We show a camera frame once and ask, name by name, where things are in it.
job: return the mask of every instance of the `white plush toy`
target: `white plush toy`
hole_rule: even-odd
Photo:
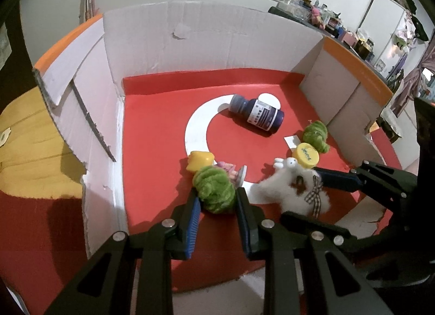
[[[273,164],[275,174],[260,182],[255,193],[261,194],[271,202],[281,205],[281,212],[295,212],[304,216],[325,213],[330,208],[329,197],[322,188],[320,175],[312,169],[304,169],[294,158],[276,158]],[[296,178],[304,179],[306,191],[298,196],[297,190],[290,186]]]

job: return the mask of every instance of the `curtain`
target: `curtain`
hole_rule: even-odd
[[[429,43],[423,57],[421,58],[419,64],[415,69],[413,69],[403,80],[403,90],[395,98],[393,104],[391,105],[391,110],[393,113],[399,117],[402,113],[406,104],[418,96],[418,90],[420,84],[424,83],[423,79],[423,69],[427,68],[432,73],[435,73],[435,34]]]

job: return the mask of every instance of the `toiletry bottle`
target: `toiletry bottle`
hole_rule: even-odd
[[[270,133],[278,131],[284,119],[283,111],[258,99],[248,101],[239,94],[235,94],[231,99],[229,111]]]

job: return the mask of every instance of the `yellow toy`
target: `yellow toy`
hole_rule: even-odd
[[[192,151],[188,157],[187,171],[195,174],[203,167],[213,165],[215,162],[215,156],[210,152]]]
[[[309,143],[299,144],[293,152],[293,158],[305,169],[312,169],[319,163],[319,152]]]

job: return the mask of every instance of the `bottle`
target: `bottle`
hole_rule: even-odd
[[[231,99],[229,111],[270,133],[276,133],[284,120],[283,111],[258,99],[248,101],[239,94]]]

